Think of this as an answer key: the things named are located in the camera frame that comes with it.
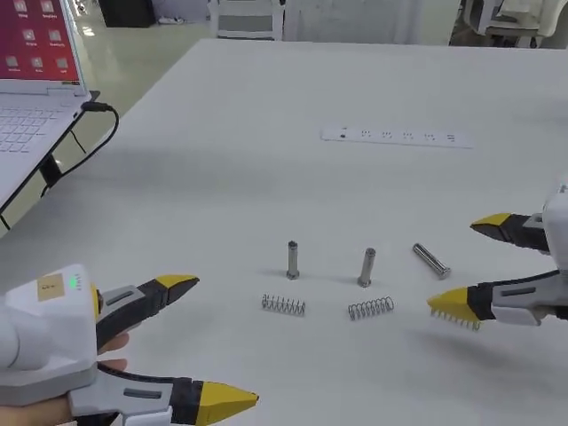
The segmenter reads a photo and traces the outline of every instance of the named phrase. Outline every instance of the desktop icon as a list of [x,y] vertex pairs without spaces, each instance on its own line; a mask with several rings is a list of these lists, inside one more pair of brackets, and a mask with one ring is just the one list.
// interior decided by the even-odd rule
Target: desktop icon
[[61,41],[61,33],[57,29],[50,29],[50,41],[52,42]]
[[36,39],[33,29],[24,29],[22,33],[24,35],[24,40],[27,42],[33,42]]
[[32,58],[32,67],[34,68],[42,68],[43,61],[41,58]]
[[28,7],[26,6],[26,2],[24,0],[14,0],[14,8],[16,12],[27,12]]
[[15,56],[7,56],[6,65],[10,68],[15,68],[18,66],[18,60],[16,59]]
[[67,69],[69,68],[69,65],[67,63],[67,59],[65,58],[59,58],[56,60],[57,62],[57,68],[63,68],[63,69]]
[[54,13],[53,3],[51,0],[42,0],[42,11],[43,13]]

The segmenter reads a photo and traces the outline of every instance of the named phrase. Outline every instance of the stainless steel pin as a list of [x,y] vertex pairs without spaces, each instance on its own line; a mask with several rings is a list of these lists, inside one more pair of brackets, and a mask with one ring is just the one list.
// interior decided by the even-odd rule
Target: stainless steel pin
[[420,242],[413,245],[412,250],[422,259],[432,271],[441,279],[445,279],[452,271],[450,268],[442,264],[434,255],[432,255]]
[[374,248],[368,248],[365,251],[365,259],[363,260],[363,268],[361,274],[357,279],[357,283],[361,287],[369,287],[371,285],[371,272],[373,271],[373,264],[375,263],[376,251]]
[[288,243],[288,271],[286,276],[289,280],[297,280],[300,276],[298,271],[298,243],[295,241]]

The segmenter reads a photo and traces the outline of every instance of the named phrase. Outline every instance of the power strip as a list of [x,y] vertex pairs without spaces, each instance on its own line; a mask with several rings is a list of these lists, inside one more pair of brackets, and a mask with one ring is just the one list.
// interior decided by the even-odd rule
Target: power strip
[[326,127],[321,130],[320,138],[322,140],[362,142],[368,144],[473,148],[473,145],[470,144],[466,138],[455,133],[445,132]]

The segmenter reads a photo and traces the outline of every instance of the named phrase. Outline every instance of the red laptop wallpaper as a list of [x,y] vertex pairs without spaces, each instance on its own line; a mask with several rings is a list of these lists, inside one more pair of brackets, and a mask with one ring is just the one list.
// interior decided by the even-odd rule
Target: red laptop wallpaper
[[0,79],[79,80],[59,0],[0,0]]

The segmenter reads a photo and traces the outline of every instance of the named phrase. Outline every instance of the metal spring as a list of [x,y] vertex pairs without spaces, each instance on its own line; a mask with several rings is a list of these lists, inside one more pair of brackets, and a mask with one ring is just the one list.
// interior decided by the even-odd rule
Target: metal spring
[[305,314],[305,302],[280,296],[264,295],[263,309],[303,317]]
[[374,317],[383,313],[392,312],[394,310],[394,302],[390,296],[381,297],[375,300],[367,300],[360,304],[350,304],[347,312],[351,320],[359,320],[365,317]]
[[437,311],[432,309],[430,311],[430,315],[433,317],[441,318],[442,320],[446,320],[449,322],[453,322],[454,324],[458,324],[460,327],[466,327],[471,331],[479,331],[481,328],[481,321],[467,321],[465,319],[459,319],[454,317],[454,315],[450,315],[449,313]]

